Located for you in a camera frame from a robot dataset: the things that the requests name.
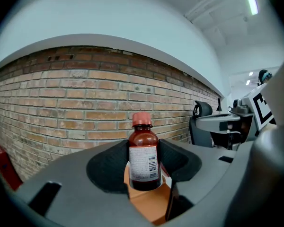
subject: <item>white tag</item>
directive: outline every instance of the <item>white tag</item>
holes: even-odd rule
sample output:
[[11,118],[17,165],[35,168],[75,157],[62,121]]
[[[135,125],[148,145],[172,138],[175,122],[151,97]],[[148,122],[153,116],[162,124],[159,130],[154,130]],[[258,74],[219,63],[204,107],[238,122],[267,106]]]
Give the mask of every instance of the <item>white tag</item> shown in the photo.
[[129,147],[129,176],[138,182],[159,178],[157,146]]

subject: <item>bottle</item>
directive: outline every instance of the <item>bottle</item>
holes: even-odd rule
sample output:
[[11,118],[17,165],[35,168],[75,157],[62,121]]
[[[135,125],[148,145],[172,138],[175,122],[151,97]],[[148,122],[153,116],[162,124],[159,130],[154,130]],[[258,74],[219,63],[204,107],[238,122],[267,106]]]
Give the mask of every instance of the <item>bottle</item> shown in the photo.
[[134,133],[129,137],[129,183],[139,191],[150,191],[161,185],[158,137],[151,132],[151,115],[133,115]]

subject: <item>black slot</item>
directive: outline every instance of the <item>black slot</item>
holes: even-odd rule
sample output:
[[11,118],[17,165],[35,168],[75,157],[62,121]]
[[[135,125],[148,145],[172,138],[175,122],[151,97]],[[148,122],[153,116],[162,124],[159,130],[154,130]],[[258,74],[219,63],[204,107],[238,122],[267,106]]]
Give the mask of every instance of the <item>black slot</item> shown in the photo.
[[219,158],[219,160],[231,163],[233,161],[233,158],[222,156]]
[[61,185],[57,183],[45,184],[33,200],[31,200],[29,207],[38,214],[45,216],[60,188]]

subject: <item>fluorescent light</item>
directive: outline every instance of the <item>fluorescent light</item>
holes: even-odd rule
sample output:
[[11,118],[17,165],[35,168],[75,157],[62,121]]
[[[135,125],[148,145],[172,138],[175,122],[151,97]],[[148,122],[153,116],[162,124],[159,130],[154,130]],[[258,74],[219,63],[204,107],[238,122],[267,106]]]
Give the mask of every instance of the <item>fluorescent light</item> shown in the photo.
[[258,9],[257,9],[257,1],[256,0],[248,0],[249,6],[250,6],[250,10],[251,10],[251,14],[255,15],[258,13]]

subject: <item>chair backrest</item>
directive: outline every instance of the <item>chair backrest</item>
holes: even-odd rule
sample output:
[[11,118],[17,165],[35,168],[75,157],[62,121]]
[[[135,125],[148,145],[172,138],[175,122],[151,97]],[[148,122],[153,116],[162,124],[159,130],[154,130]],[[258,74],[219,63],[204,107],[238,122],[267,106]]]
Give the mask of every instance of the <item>chair backrest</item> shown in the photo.
[[194,114],[189,120],[191,143],[198,146],[213,147],[210,132],[198,129],[195,125],[195,120],[198,117],[211,115],[213,113],[213,109],[208,103],[200,101],[196,101],[196,103],[197,105],[194,108]]

